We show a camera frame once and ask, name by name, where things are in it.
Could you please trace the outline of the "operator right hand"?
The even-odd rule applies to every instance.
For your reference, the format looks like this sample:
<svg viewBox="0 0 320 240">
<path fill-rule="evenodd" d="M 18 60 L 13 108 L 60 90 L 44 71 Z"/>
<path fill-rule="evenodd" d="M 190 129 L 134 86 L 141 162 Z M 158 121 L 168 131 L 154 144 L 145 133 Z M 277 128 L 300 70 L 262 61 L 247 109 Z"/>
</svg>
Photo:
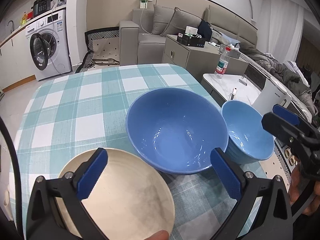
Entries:
<svg viewBox="0 0 320 240">
<path fill-rule="evenodd" d="M 290 204 L 294 204 L 298 197 L 301 195 L 303 186 L 303 177 L 300 174 L 300 163 L 293 169 L 291 173 L 291 184 L 289 188 Z M 302 214 L 310 216 L 313 215 L 319 207 L 319 196 L 320 196 L 320 183 L 315 182 L 313 189 L 313 194 L 315 195 L 313 201 L 305 208 Z"/>
</svg>

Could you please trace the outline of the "operator thumb tip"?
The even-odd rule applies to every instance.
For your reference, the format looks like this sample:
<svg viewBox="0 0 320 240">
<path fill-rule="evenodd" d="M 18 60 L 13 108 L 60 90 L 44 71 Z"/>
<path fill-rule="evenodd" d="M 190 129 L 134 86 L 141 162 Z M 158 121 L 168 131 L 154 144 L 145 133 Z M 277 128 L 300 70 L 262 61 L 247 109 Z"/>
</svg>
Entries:
<svg viewBox="0 0 320 240">
<path fill-rule="evenodd" d="M 144 240 L 168 240 L 169 233 L 166 230 L 160 230 Z"/>
</svg>

